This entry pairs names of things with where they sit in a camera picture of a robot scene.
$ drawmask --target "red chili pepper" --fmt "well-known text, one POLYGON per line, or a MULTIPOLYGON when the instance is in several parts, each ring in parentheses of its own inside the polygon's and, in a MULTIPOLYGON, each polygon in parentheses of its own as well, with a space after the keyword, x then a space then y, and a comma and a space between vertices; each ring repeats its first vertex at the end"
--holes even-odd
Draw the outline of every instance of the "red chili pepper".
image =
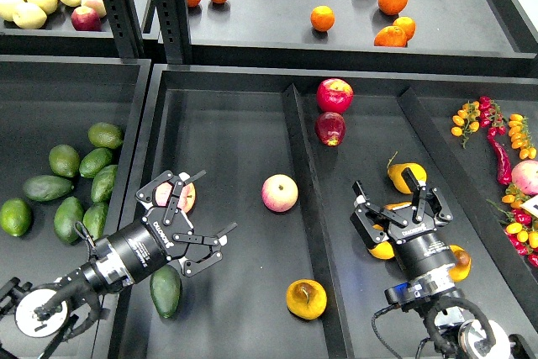
POLYGON ((532 224, 532 216, 527 214, 525 211, 521 209, 512 209, 511 212, 514 214, 514 221, 520 222, 525 226, 530 226, 532 224))
POLYGON ((506 150, 492 137, 486 136, 488 142, 493 146, 497 156, 497 182, 502 185, 509 185, 512 182, 512 166, 506 150))
POLYGON ((515 250, 518 251, 518 254, 520 254, 521 256, 528 256, 529 255, 529 250, 527 250, 527 247, 525 247, 524 245, 519 245, 519 246, 515 247, 515 250))
POLYGON ((527 259, 529 260, 530 264, 533 266, 533 267, 537 267, 538 268, 538 256, 536 254, 529 254, 529 256, 527 257, 527 259))

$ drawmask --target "shelf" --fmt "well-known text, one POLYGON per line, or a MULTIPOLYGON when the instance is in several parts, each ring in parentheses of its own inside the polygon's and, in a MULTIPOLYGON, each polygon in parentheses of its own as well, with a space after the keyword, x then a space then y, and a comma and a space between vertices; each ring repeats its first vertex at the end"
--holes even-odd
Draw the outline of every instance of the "shelf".
MULTIPOLYGON (((344 142, 327 148, 313 131, 319 114, 314 93, 326 74, 155 67, 121 225, 140 215, 134 198, 140 184, 166 169, 194 173, 205 168, 208 174, 197 182, 197 202, 189 214, 195 230, 212 234, 230 221, 239 227, 230 233, 220 263, 184 279, 182 306, 173 318, 158 317, 147 281, 120 297, 112 357, 159 357, 163 350, 181 350, 187 357, 216 351, 220 357, 260 352, 272 357, 334 357, 336 352, 361 359, 388 357, 370 319, 387 305, 383 291, 405 279, 396 262, 369 255, 349 217, 355 199, 351 185, 357 179, 379 204, 405 200, 386 176, 385 166, 396 150, 398 162, 417 161, 425 167, 430 184, 442 189, 456 218, 440 232, 472 255, 471 276, 458 287, 490 319, 509 334, 522 335, 538 351, 538 321, 516 299, 524 285, 504 281, 504 268, 495 265, 503 252, 486 248, 461 190, 422 144, 426 127, 416 129, 401 108, 408 87, 433 88, 432 102, 442 105, 445 97, 438 94, 454 94, 459 88, 480 92, 505 87, 517 98, 535 91, 538 82, 333 71, 331 75, 356 89, 356 97, 344 114, 344 142), (283 215, 269 212, 259 197, 265 178, 277 172, 294 176, 300 194, 300 203, 283 215), (330 274, 328 283, 322 282, 332 296, 328 311, 318 321, 298 321, 286 310, 286 287, 300 277, 319 279, 324 271, 330 274), (341 329, 331 334, 328 321, 341 329), (169 343, 163 346, 161 338, 169 343)), ((503 234, 500 226, 497 231, 503 234)), ((517 255, 511 259, 519 260, 517 255)), ((415 314, 393 312, 378 321, 378 328, 404 356, 412 356, 426 335, 415 314)), ((431 346, 425 353, 428 349, 433 356, 431 346)))
MULTIPOLYGON (((52 174, 48 161, 52 147, 72 145, 84 157, 93 149, 87 139, 90 126, 99 121, 116 124, 124 130, 125 138, 121 155, 116 156, 119 170, 104 229, 104 234, 112 234, 121 215, 149 69, 148 61, 0 56, 0 201, 26 199, 24 181, 35 175, 52 174)), ((92 204, 91 186, 91 181, 79 178, 70 194, 79 198, 85 209, 92 204)), ((55 235, 53 220, 62 200, 27 200, 34 216, 27 234, 15 238, 0 231, 0 250, 9 260, 2 269, 2 285, 12 277, 35 286, 51 283, 87 261, 83 243, 64 245, 55 235)), ((86 316, 83 309, 80 315, 86 316)), ((69 344, 62 344, 56 355, 91 357, 97 329, 94 325, 69 344)), ((13 316, 0 322, 0 335, 3 348, 17 357, 37 357, 50 340, 23 335, 13 316)))

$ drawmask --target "yellow fruit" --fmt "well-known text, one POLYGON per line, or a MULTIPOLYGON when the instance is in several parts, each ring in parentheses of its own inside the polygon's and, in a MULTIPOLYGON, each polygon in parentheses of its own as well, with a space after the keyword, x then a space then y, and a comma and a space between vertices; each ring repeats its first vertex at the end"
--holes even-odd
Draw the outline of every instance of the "yellow fruit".
POLYGON ((302 319, 317 319, 327 307, 327 293, 312 279, 299 279, 286 291, 287 309, 302 319))
POLYGON ((368 249, 368 251, 380 260, 390 260, 391 258, 394 258, 394 249, 388 241, 382 241, 371 250, 368 249))
POLYGON ((457 263, 448 273, 454 282, 461 282, 469 276, 471 271, 472 258, 465 250, 458 245, 451 245, 451 250, 456 256, 457 263))
POLYGON ((398 152, 394 154, 394 156, 388 161, 387 164, 387 174, 388 177, 393 181, 394 186, 396 189, 398 189, 401 193, 413 193, 407 186, 407 184, 404 181, 404 178, 402 177, 402 172, 409 168, 414 176, 416 177, 417 181, 419 182, 426 182, 426 179, 428 178, 426 174, 426 170, 418 163, 404 163, 404 164, 393 164, 390 166, 390 163, 393 162, 394 157, 398 152))

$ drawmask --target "cherry tomato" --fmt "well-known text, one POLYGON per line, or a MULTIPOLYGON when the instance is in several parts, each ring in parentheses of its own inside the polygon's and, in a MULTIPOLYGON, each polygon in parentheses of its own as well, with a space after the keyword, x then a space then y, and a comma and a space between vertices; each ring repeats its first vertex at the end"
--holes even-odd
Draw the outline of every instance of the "cherry tomato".
POLYGON ((538 268, 538 256, 536 254, 529 254, 528 260, 533 267, 538 268))
POLYGON ((480 123, 478 123, 478 121, 472 121, 469 124, 469 129, 471 130, 471 132, 476 132, 478 128, 480 128, 480 123))
POLYGON ((519 114, 512 114, 510 115, 510 121, 519 121, 521 122, 523 120, 523 116, 519 114))
POLYGON ((513 126, 508 131, 508 136, 511 138, 514 134, 517 134, 518 132, 521 132, 521 127, 520 126, 513 126))
POLYGON ((459 115, 454 115, 452 117, 452 121, 454 122, 454 124, 456 124, 457 126, 463 126, 465 124, 465 121, 463 120, 462 117, 460 117, 459 115))
POLYGON ((517 139, 512 142, 512 149, 519 149, 521 146, 523 146, 525 142, 521 139, 517 139))
POLYGON ((509 235, 517 235, 523 229, 523 225, 518 222, 513 222, 506 226, 506 232, 509 235))
POLYGON ((451 129, 451 133, 452 133, 454 136, 462 136, 462 135, 463 135, 462 128, 460 128, 459 126, 454 126, 454 127, 451 129))
POLYGON ((521 151, 520 151, 520 159, 524 160, 527 157, 529 157, 529 149, 521 149, 521 151))
POLYGON ((513 201, 515 201, 515 196, 514 195, 504 195, 501 198, 501 201, 503 201, 504 203, 512 203, 513 201))

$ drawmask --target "pink apple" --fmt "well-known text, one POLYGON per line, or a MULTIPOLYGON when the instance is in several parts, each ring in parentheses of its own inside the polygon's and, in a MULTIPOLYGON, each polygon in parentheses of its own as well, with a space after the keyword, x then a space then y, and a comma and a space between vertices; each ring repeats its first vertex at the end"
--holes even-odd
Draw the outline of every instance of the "pink apple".
POLYGON ((81 6, 88 6, 98 12, 99 18, 103 18, 107 15, 103 0, 81 0, 81 6))
POLYGON ((284 174, 267 178, 261 188, 261 199, 273 212, 286 212, 297 202, 297 197, 297 184, 284 174))
POLYGON ((71 22, 76 31, 101 31, 98 12, 88 6, 79 6, 73 10, 71 22))

